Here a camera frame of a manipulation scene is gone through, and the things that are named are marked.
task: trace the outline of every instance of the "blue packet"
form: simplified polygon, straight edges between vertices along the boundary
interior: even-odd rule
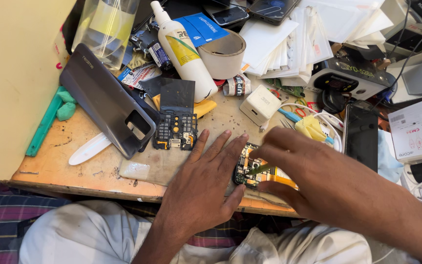
[[[183,25],[195,47],[229,35],[229,32],[222,29],[203,13],[176,18],[174,21]]]

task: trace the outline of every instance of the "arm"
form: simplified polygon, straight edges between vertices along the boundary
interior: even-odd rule
[[[422,260],[422,203],[366,166],[291,129],[274,128],[252,158],[278,166],[300,190],[276,182],[261,190],[301,216],[373,237]]]
[[[160,210],[132,264],[168,264],[194,234],[229,220],[239,206],[244,185],[225,199],[227,184],[249,136],[243,134],[221,151],[231,136],[226,130],[201,156],[209,130],[205,129],[172,179]]]

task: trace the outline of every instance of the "green circuit board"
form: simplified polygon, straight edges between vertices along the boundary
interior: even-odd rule
[[[302,86],[284,86],[281,84],[281,80],[279,78],[265,79],[265,81],[269,83],[270,85],[272,85],[273,87],[281,89],[285,91],[286,93],[289,93],[296,97],[302,97],[302,98],[305,97],[304,87]]]
[[[256,189],[261,181],[266,181],[269,175],[275,174],[275,169],[272,168],[256,175],[246,175],[250,170],[267,163],[264,160],[251,159],[249,157],[250,152],[257,148],[258,145],[247,143],[242,150],[241,157],[237,162],[233,175],[233,181],[236,184],[244,184],[248,188]]]

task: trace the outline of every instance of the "transparent plastic container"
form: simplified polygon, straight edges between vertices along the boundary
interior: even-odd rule
[[[120,69],[139,0],[86,0],[73,49],[85,44],[107,69]]]

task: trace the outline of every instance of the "white tape roll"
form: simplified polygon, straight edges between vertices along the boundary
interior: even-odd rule
[[[241,68],[247,44],[237,33],[230,34],[198,47],[198,53],[213,79],[226,80],[236,76]]]

